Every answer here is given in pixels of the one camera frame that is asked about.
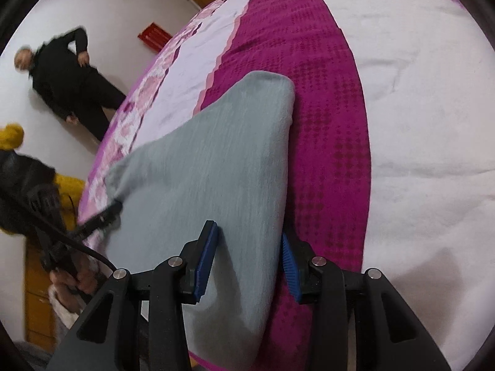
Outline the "operator left hand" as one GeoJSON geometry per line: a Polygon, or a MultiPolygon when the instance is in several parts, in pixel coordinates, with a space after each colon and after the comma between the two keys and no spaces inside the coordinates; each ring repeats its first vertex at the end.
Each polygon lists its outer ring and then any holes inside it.
{"type": "Polygon", "coordinates": [[[60,304],[68,311],[80,312],[81,306],[74,289],[93,296],[97,290],[97,272],[92,268],[92,263],[84,254],[74,254],[76,276],[71,275],[64,270],[53,270],[49,273],[52,285],[55,289],[55,295],[60,304]]]}

